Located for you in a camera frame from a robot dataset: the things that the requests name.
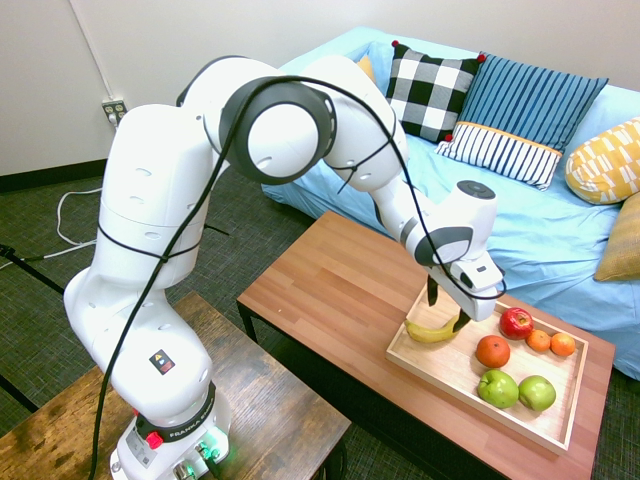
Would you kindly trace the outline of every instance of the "white wall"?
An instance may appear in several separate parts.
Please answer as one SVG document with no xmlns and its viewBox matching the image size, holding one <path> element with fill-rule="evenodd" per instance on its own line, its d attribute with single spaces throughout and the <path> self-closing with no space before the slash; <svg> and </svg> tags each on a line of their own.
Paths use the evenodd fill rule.
<svg viewBox="0 0 640 480">
<path fill-rule="evenodd" d="M 274 66 L 357 25 L 640 90 L 637 0 L 72 0 L 114 93 L 173 104 L 206 62 Z M 69 0 L 0 2 L 0 175 L 106 158 L 107 99 Z"/>
</svg>

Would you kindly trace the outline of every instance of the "tangerine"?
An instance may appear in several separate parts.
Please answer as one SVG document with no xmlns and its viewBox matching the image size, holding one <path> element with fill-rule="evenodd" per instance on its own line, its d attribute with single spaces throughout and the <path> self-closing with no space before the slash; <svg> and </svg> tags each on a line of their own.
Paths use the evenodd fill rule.
<svg viewBox="0 0 640 480">
<path fill-rule="evenodd" d="M 510 356 L 509 344 L 498 335 L 487 335 L 481 338 L 476 347 L 476 358 L 485 367 L 503 367 L 509 361 Z"/>
<path fill-rule="evenodd" d="M 536 352 L 546 352 L 551 346 L 551 337 L 544 330 L 534 330 L 527 337 L 527 345 Z"/>
<path fill-rule="evenodd" d="M 551 351 L 561 357 L 568 357 L 576 351 L 576 341 L 568 333 L 556 333 L 551 337 Z"/>
</svg>

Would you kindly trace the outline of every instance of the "green light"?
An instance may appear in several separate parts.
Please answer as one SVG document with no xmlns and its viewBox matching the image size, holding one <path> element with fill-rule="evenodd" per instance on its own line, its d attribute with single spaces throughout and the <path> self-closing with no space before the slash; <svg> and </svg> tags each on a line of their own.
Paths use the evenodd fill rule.
<svg viewBox="0 0 640 480">
<path fill-rule="evenodd" d="M 207 460 L 223 459 L 229 453 L 229 437 L 218 427 L 214 427 L 207 431 L 204 441 L 200 442 L 200 448 Z"/>
</svg>

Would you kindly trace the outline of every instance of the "yellow patterned pillow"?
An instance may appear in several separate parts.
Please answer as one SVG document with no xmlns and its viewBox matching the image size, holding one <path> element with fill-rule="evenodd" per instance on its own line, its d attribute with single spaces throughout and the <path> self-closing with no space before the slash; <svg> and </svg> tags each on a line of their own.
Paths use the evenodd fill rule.
<svg viewBox="0 0 640 480">
<path fill-rule="evenodd" d="M 622 205 L 594 278 L 601 282 L 640 279 L 640 194 Z"/>
<path fill-rule="evenodd" d="M 362 69 L 364 73 L 371 79 L 373 83 L 376 83 L 376 77 L 373 74 L 373 65 L 371 64 L 371 59 L 368 56 L 362 57 L 359 62 L 357 62 L 358 66 Z"/>
<path fill-rule="evenodd" d="M 573 193 L 595 204 L 640 191 L 640 117 L 580 145 L 567 159 L 565 178 Z"/>
</svg>

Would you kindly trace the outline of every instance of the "wooden table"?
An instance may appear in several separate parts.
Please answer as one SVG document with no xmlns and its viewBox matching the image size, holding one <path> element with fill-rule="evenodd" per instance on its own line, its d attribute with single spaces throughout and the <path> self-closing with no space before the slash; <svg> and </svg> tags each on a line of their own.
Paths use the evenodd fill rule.
<svg viewBox="0 0 640 480">
<path fill-rule="evenodd" d="M 220 480 L 312 478 L 350 422 L 198 295 L 182 299 L 176 311 L 211 355 L 214 382 L 233 410 Z M 93 368 L 0 439 L 0 478 L 87 478 L 102 378 Z M 108 457 L 131 418 L 131 408 L 110 389 L 97 479 L 111 478 Z"/>
<path fill-rule="evenodd" d="M 428 457 L 429 463 L 437 463 L 438 457 L 444 458 L 443 465 L 435 466 L 436 473 L 447 478 L 485 478 L 500 472 L 530 480 L 589 479 L 614 346 L 508 295 L 502 297 L 504 303 L 527 307 L 534 316 L 589 342 L 570 447 L 559 456 L 385 358 L 425 281 L 424 270 L 401 245 L 329 212 L 238 298 L 238 306 L 248 332 L 252 316 L 266 320 L 384 397 L 396 410 L 399 407 L 419 420 L 413 423 L 422 422 L 428 431 L 438 432 L 420 446 L 413 443 L 427 433 L 409 441 L 409 434 L 400 432 L 397 436 L 405 436 L 404 441 L 391 439 L 404 443 L 411 459 Z M 334 404 L 341 400 L 335 390 L 327 390 Z M 348 408 L 348 402 L 340 408 Z M 356 414 L 348 415 L 360 423 Z M 373 418 L 374 423 L 381 421 Z M 392 423 L 373 431 L 389 430 Z M 461 447 L 471 456 L 443 453 L 440 436 L 454 450 Z"/>
</svg>

